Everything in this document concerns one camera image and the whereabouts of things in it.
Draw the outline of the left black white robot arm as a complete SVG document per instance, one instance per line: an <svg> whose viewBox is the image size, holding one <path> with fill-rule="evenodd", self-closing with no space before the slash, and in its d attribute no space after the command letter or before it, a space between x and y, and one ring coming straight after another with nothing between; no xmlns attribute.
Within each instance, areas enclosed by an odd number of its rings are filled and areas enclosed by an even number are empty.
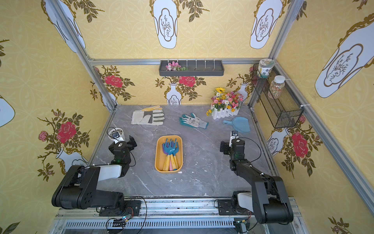
<svg viewBox="0 0 374 234"><path fill-rule="evenodd" d="M130 168L131 151L136 146L133 136L129 136L129 141L116 139L109 146L114 155L110 164L71 166L52 196L52 205L63 209L101 207L123 211L123 193L98 190L97 184L99 181L124 177Z"/></svg>

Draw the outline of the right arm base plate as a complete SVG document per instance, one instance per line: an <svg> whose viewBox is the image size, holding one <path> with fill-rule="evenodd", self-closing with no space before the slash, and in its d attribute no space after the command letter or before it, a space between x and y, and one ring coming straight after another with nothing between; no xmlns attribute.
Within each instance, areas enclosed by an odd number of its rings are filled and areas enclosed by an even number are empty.
<svg viewBox="0 0 374 234"><path fill-rule="evenodd" d="M217 207L218 214L224 215L241 215L242 212L238 211L238 204L231 199L218 199Z"/></svg>

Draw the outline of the teal rake yellow handle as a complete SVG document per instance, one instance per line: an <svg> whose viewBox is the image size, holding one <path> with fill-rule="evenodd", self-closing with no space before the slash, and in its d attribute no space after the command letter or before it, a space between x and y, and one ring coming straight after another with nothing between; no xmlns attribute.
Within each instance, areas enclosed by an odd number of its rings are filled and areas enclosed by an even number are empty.
<svg viewBox="0 0 374 234"><path fill-rule="evenodd" d="M170 151L169 152L173 156L173 160L174 160L174 164L175 164L175 169L174 170L177 170L179 168L179 164L178 164L178 160L177 160L177 156L176 156L178 151L179 151L179 144L177 142L177 139L171 140L170 141Z"/></svg>
<svg viewBox="0 0 374 234"><path fill-rule="evenodd" d="M163 143L163 152L166 155L164 166L163 166L163 171L172 171L172 162L171 162L171 150L172 146L168 138L166 139L165 143Z"/></svg>
<svg viewBox="0 0 374 234"><path fill-rule="evenodd" d="M169 171L176 171L177 165L174 159L174 152L176 149L175 141L174 140L167 140L165 142L165 152L167 155L167 160L169 161Z"/></svg>

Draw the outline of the purple rake pink handle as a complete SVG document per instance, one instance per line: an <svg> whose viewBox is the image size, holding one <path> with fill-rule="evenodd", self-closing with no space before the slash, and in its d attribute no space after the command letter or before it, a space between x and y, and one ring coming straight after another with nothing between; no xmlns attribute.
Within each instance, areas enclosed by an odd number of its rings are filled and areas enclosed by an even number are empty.
<svg viewBox="0 0 374 234"><path fill-rule="evenodd" d="M163 171L172 171L172 162L171 162L171 155L169 154L169 146L168 143L163 143L163 152L166 155L166 159L163 166Z"/></svg>

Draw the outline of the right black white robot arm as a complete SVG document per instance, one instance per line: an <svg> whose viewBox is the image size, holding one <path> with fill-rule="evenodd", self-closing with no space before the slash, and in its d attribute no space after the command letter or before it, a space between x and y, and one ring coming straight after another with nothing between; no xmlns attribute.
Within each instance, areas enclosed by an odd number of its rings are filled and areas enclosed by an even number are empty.
<svg viewBox="0 0 374 234"><path fill-rule="evenodd" d="M260 224L287 225L294 219L284 182L279 176L270 176L255 168L244 157L245 141L236 138L220 143L220 152L230 156L230 169L246 180L251 191L235 191L231 197L234 212L246 209L254 213Z"/></svg>

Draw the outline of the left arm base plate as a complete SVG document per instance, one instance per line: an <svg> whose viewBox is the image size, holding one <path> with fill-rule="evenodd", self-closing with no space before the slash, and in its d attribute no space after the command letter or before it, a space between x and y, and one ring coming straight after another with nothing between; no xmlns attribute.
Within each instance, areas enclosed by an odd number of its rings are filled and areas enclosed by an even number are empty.
<svg viewBox="0 0 374 234"><path fill-rule="evenodd" d="M103 207L99 211L99 216L113 217L113 216L138 216L141 208L141 201L139 200L121 200L114 207Z"/></svg>

